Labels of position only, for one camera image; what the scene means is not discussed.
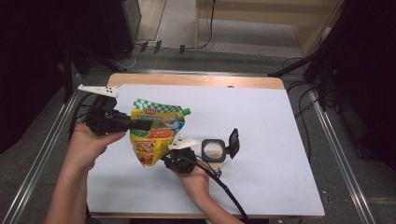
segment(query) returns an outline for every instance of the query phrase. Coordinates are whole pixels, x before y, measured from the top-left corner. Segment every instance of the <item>snack bag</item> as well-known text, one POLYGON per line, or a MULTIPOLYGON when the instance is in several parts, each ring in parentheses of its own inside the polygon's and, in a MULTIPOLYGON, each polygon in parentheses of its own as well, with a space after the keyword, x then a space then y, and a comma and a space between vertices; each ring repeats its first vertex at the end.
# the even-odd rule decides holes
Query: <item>snack bag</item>
POLYGON ((154 165, 169 151, 168 145, 184 126, 189 109, 178 105, 160 105, 143 99, 134 101, 131 119, 152 120, 149 131, 131 130, 134 153, 143 166, 154 165))

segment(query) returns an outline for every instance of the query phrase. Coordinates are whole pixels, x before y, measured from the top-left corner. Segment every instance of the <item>floor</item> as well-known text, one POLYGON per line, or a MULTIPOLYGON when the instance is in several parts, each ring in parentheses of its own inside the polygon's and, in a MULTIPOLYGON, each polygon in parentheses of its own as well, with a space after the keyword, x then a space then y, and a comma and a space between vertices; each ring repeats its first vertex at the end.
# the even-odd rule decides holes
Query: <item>floor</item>
MULTIPOLYGON (((194 3, 194 0, 167 0, 164 10, 159 10, 163 11, 163 15, 159 17, 161 18, 159 29, 155 32, 151 31, 150 38, 140 37, 142 38, 140 41, 143 42, 147 39, 150 40, 150 45, 155 46, 155 41, 152 39, 162 40, 163 47, 168 48, 179 48, 180 45, 192 47, 195 18, 191 12, 194 11, 194 3)), ((208 37, 208 31, 205 29, 206 21, 200 21, 200 23, 204 28, 201 29, 199 40, 200 44, 204 44, 208 37)), ((177 50, 161 50, 158 54, 136 51, 134 55, 126 57, 120 63, 132 64, 135 62, 134 66, 128 68, 129 71, 133 69, 207 70, 262 76, 293 62, 286 61, 289 58, 302 57, 289 26, 215 21, 213 27, 212 42, 205 50, 184 55, 179 55, 177 50)), ((304 69, 300 68, 293 71, 291 75, 282 77, 285 86, 288 87, 295 80, 302 80, 303 71, 304 69)), ((111 73, 101 65, 94 65, 92 74, 84 77, 82 82, 90 85, 106 85, 111 73)), ((309 87, 303 85, 290 92, 293 111, 299 111, 300 97, 307 88, 309 87)), ((40 147, 52 125, 49 120, 55 120, 58 112, 62 110, 62 99, 63 92, 59 91, 37 117, 22 140, 15 147, 0 155, 0 218, 6 216, 18 188, 29 174, 36 155, 40 153, 40 147)), ((311 99, 305 96, 303 104, 307 105, 310 102, 311 99)), ((326 212, 326 217, 305 219, 304 223, 372 223, 363 221, 357 212, 346 180, 332 153, 328 137, 323 132, 318 113, 314 108, 311 108, 304 115, 312 147, 311 167, 326 212)), ((381 161, 360 159, 342 117, 333 108, 329 108, 327 115, 332 121, 338 141, 360 183, 376 223, 394 223, 396 220, 396 172, 381 161)), ((69 122, 70 119, 65 118, 64 123, 69 122)), ((307 147, 306 131, 302 120, 297 119, 297 124, 304 145, 307 147)), ((57 141, 54 142, 54 149, 48 155, 45 167, 40 171, 41 175, 35 183, 32 183, 35 184, 34 190, 24 195, 29 200, 27 204, 22 204, 25 207, 23 212, 17 215, 18 223, 40 223, 47 212, 45 208, 48 207, 50 201, 49 192, 53 191, 67 146, 68 130, 66 126, 64 125, 60 130, 57 141)), ((129 220, 102 218, 101 222, 104 224, 126 224, 129 223, 129 220)), ((270 223, 299 223, 299 219, 275 218, 271 219, 270 223)))

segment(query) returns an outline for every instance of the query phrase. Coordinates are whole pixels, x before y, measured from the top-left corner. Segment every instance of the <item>person's right hand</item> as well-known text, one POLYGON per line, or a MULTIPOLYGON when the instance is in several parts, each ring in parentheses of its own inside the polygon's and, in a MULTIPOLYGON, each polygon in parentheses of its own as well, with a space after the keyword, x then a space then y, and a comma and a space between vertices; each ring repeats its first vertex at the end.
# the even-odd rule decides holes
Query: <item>person's right hand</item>
POLYGON ((195 204, 210 199, 209 176, 203 169, 195 166, 189 174, 174 173, 180 178, 184 189, 195 204))

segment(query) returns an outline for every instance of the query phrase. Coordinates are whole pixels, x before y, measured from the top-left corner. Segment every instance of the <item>person's left hand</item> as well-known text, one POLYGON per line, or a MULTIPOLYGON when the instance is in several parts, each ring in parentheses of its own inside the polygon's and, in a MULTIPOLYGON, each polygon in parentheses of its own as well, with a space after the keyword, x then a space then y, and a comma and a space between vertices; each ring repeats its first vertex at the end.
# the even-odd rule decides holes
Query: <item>person's left hand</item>
POLYGON ((107 146, 120 140, 125 134, 109 133, 97 136, 85 123, 79 124, 73 131, 64 163, 89 171, 107 146))

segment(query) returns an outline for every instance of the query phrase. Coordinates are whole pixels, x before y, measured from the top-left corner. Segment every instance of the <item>gray floor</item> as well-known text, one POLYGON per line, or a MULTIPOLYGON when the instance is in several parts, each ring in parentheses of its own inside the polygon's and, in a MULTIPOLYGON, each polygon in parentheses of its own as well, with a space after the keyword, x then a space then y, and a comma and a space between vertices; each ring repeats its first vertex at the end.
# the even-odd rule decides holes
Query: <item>gray floor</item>
MULTIPOLYGON (((172 32, 172 29, 176 29, 177 27, 172 28, 172 24, 166 22, 169 17, 175 16, 175 13, 171 13, 172 15, 168 14, 176 8, 176 6, 172 4, 178 4, 178 6, 184 6, 183 4, 186 4, 186 7, 190 7, 188 4, 190 1, 168 0, 162 27, 159 32, 159 38, 163 40, 163 46, 177 47, 180 44, 186 44, 186 46, 192 44, 191 30, 185 27, 185 29, 172 32)), ((283 34, 283 43, 288 43, 285 48, 278 46, 276 42, 269 41, 262 44, 261 50, 253 51, 249 50, 250 48, 243 48, 244 50, 237 51, 236 53, 235 43, 246 43, 246 39, 242 38, 238 40, 236 39, 237 37, 233 37, 235 40, 228 41, 226 42, 228 44, 222 45, 222 42, 218 39, 219 35, 215 35, 215 42, 210 50, 187 51, 182 55, 178 54, 178 51, 170 49, 162 49, 158 54, 153 54, 152 51, 149 50, 142 53, 136 51, 134 53, 135 66, 129 68, 129 71, 133 72, 135 69, 216 71, 244 73, 250 74, 250 76, 264 76, 265 73, 275 72, 282 68, 282 63, 286 59, 301 56, 301 52, 297 52, 298 50, 296 50, 297 48, 294 45, 295 40, 292 39, 292 35, 290 35, 287 30, 287 27, 279 27, 276 31, 268 31, 271 35, 283 34)), ((268 37, 268 40, 270 39, 275 41, 279 38, 268 37)), ((130 55, 120 63, 126 65, 132 64, 133 61, 133 56, 130 55)), ((301 73, 303 71, 304 69, 301 68, 297 71, 293 71, 293 75, 284 76, 282 79, 285 82, 285 86, 288 87, 292 81, 301 80, 301 73)), ((109 71, 101 64, 93 63, 92 72, 89 76, 82 79, 82 83, 85 85, 106 85, 112 73, 112 71, 109 71)), ((307 88, 307 86, 303 85, 290 92, 290 103, 294 112, 298 112, 299 97, 307 88)), ((35 160, 35 156, 39 152, 42 143, 45 141, 52 122, 61 110, 63 106, 63 96, 63 90, 55 94, 47 107, 27 130, 21 141, 13 148, 0 155, 1 219, 5 217, 18 191, 18 187, 28 174, 35 160)), ((303 99, 303 105, 307 105, 309 102, 309 97, 303 99)), ((343 119, 334 112, 332 108, 329 108, 328 115, 331 118, 332 125, 357 180, 361 184, 363 192, 369 201, 369 205, 375 215, 377 223, 394 223, 396 220, 396 172, 381 161, 364 161, 360 159, 356 154, 355 144, 353 143, 343 119)), ((319 219, 307 219, 304 220, 304 223, 361 223, 361 219, 352 202, 345 180, 334 159, 334 155, 332 154, 315 109, 311 108, 304 112, 304 117, 311 138, 311 167, 313 174, 317 181, 319 192, 323 195, 323 198, 329 198, 329 201, 323 204, 326 216, 319 219)), ((35 185, 30 199, 21 213, 18 223, 42 223, 50 203, 50 196, 53 192, 57 175, 63 163, 67 147, 67 124, 69 121, 68 119, 66 125, 63 126, 58 140, 49 155, 47 164, 35 185)), ((297 119, 297 124, 304 145, 307 148, 307 141, 301 119, 297 119)), ((101 221, 102 223, 129 223, 127 219, 117 218, 103 218, 101 221)), ((298 221, 298 219, 293 218, 282 220, 272 219, 270 223, 298 223, 298 221)))

